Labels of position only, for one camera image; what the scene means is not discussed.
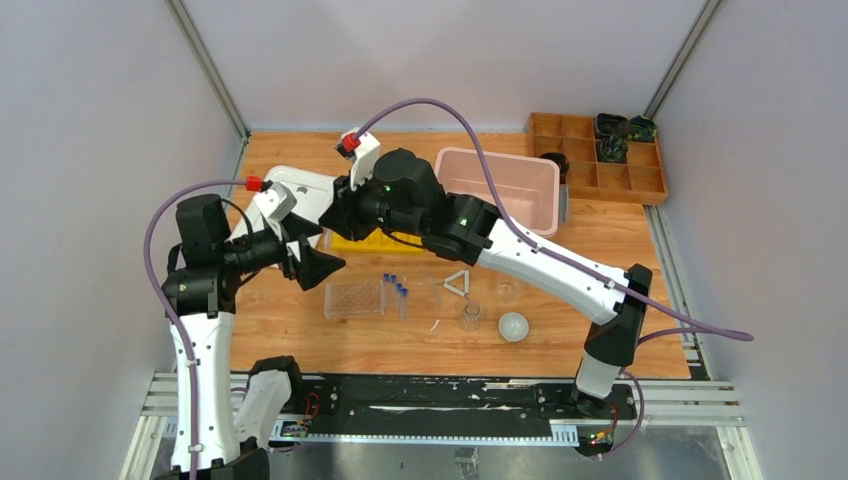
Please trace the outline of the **yellow test tube rack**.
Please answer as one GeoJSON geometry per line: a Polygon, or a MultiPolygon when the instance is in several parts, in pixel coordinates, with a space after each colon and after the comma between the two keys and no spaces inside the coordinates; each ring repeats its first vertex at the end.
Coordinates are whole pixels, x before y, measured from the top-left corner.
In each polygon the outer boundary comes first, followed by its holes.
{"type": "Polygon", "coordinates": [[[419,237],[393,233],[386,236],[382,231],[373,231],[366,239],[347,240],[334,232],[325,234],[324,248],[337,252],[373,253],[373,254],[420,254],[425,249],[419,237]]]}

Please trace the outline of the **clear glass tube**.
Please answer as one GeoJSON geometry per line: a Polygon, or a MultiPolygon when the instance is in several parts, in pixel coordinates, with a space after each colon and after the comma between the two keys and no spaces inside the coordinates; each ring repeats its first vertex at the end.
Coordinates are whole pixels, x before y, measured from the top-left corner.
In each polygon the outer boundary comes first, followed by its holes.
{"type": "Polygon", "coordinates": [[[441,283],[441,280],[438,279],[438,278],[435,278],[435,277],[429,277],[428,280],[429,280],[430,289],[431,289],[431,292],[432,292],[433,304],[435,306],[441,306],[442,305],[442,295],[441,295],[442,283],[441,283]]]}

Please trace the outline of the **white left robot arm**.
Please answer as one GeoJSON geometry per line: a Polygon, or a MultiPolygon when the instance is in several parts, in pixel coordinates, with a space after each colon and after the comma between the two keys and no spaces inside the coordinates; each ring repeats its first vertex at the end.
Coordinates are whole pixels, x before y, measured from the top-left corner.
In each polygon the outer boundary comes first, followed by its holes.
{"type": "Polygon", "coordinates": [[[295,211],[285,187],[259,193],[260,224],[234,237],[217,194],[181,201],[181,241],[168,256],[167,277],[154,285],[166,306],[177,356],[178,431],[167,479],[267,479],[269,439],[277,415],[298,411],[306,386],[290,356],[254,364],[240,409],[231,399],[230,353],[236,295],[259,271],[276,266],[308,291],[344,267],[317,251],[316,222],[295,211]]]}

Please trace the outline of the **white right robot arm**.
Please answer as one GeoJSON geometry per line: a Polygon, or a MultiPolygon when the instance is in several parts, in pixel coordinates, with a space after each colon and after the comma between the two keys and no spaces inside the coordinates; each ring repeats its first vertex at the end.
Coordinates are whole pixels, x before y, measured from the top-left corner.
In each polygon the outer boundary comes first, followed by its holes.
{"type": "Polygon", "coordinates": [[[596,417],[634,361],[652,273],[572,256],[522,226],[506,212],[485,152],[476,154],[490,201],[447,192],[427,161],[396,149],[376,159],[363,180],[355,170],[335,179],[319,223],[351,241],[375,230],[415,235],[439,258],[509,274],[572,305],[592,325],[571,403],[580,415],[596,417]]]}

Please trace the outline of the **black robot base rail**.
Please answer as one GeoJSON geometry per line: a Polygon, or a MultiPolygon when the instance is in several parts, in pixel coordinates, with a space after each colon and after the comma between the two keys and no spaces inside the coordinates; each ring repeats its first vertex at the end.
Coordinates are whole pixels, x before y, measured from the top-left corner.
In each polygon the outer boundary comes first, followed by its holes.
{"type": "Polygon", "coordinates": [[[311,375],[283,408],[270,444],[539,445],[603,455],[622,424],[641,418],[637,400],[626,384],[597,400],[570,380],[311,375]]]}

